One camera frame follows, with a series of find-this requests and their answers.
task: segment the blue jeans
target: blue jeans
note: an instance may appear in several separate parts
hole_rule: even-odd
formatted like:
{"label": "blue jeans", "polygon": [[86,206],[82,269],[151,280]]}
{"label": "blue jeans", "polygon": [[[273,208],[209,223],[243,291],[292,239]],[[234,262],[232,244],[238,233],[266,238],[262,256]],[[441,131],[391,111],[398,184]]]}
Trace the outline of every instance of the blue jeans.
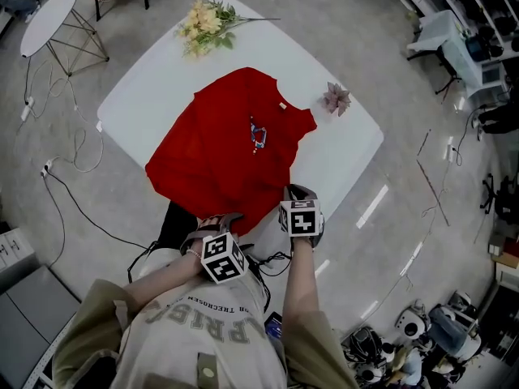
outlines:
{"label": "blue jeans", "polygon": [[22,19],[26,19],[38,7],[38,2],[36,0],[0,0],[0,5]]}
{"label": "blue jeans", "polygon": [[427,334],[448,354],[458,353],[467,337],[461,324],[452,321],[440,308],[431,310],[429,317],[431,330]]}

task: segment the button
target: button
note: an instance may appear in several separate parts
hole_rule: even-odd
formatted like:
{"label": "button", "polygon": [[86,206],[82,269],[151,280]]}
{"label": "button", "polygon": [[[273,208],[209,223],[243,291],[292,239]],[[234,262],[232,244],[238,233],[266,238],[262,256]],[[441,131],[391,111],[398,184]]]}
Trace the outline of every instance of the button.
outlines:
{"label": "button", "polygon": [[214,378],[214,372],[207,367],[202,369],[202,373],[205,374],[208,378]]}

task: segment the white table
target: white table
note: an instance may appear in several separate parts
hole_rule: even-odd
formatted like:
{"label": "white table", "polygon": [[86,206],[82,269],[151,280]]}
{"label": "white table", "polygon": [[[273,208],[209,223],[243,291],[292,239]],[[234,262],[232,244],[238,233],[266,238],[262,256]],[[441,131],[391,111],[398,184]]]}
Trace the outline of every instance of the white table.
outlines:
{"label": "white table", "polygon": [[[240,15],[262,17],[238,0],[217,1],[233,5]],[[312,109],[317,130],[299,142],[290,176],[317,193],[328,219],[382,144],[384,136],[375,121],[353,96],[340,118],[317,107],[327,82],[338,80],[271,22],[234,29],[233,50],[215,49],[198,60],[182,56],[183,41],[174,37],[175,28],[137,61],[101,104],[97,116],[104,131],[144,167],[194,92],[231,71],[253,67],[277,79],[290,104]],[[288,246],[275,215],[273,210],[242,239],[256,244],[257,255]]]}
{"label": "white table", "polygon": [[[78,70],[74,70],[74,66],[82,52],[90,53],[91,55],[102,59],[101,62],[109,61],[108,54],[103,47],[99,34],[90,25],[90,23],[83,18],[83,16],[74,10],[75,1],[76,0],[49,0],[43,5],[43,7],[32,18],[31,23],[29,23],[27,26],[27,29],[25,29],[24,37],[22,38],[22,43],[19,48],[19,51],[24,58],[30,58],[38,50],[44,46],[47,46],[56,61],[58,61],[59,66],[63,69],[63,72],[65,72],[65,74],[68,76],[72,76],[72,74],[75,72],[84,69],[83,67]],[[65,23],[65,20],[69,14],[72,14],[72,16],[75,18],[77,25]],[[87,33],[88,37],[81,47],[54,39],[54,35],[61,26],[81,29]],[[92,41],[97,46],[103,56],[85,49],[89,41]],[[72,63],[70,65],[67,63],[67,68],[65,68],[59,60],[59,56],[51,42],[60,43],[78,50],[78,53]],[[88,65],[86,67],[96,65],[97,63],[99,62]]]}
{"label": "white table", "polygon": [[444,56],[463,79],[467,88],[483,86],[481,66],[469,54],[465,42],[461,38],[462,27],[451,11],[440,11],[434,15],[420,19],[422,32],[414,43],[407,45],[407,49],[416,51],[437,50],[440,46]]}

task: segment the drawer handle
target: drawer handle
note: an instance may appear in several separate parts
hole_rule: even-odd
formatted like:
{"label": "drawer handle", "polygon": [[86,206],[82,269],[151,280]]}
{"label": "drawer handle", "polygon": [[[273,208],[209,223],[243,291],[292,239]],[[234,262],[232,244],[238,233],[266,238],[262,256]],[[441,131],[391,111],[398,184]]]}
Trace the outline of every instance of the drawer handle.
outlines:
{"label": "drawer handle", "polygon": [[19,250],[19,246],[14,239],[13,239],[13,245],[10,244],[9,246],[11,247],[12,250],[15,248],[15,246],[16,246],[16,249]]}

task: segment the black and white marker cube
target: black and white marker cube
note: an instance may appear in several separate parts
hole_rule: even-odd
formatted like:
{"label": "black and white marker cube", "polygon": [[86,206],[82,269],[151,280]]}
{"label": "black and white marker cube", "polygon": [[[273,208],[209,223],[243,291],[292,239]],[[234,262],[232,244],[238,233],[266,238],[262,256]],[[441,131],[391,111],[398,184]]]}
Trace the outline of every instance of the black and white marker cube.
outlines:
{"label": "black and white marker cube", "polygon": [[279,203],[281,230],[290,237],[313,237],[320,233],[320,204],[317,199]]}
{"label": "black and white marker cube", "polygon": [[244,276],[249,268],[230,232],[204,238],[202,265],[217,284]]}

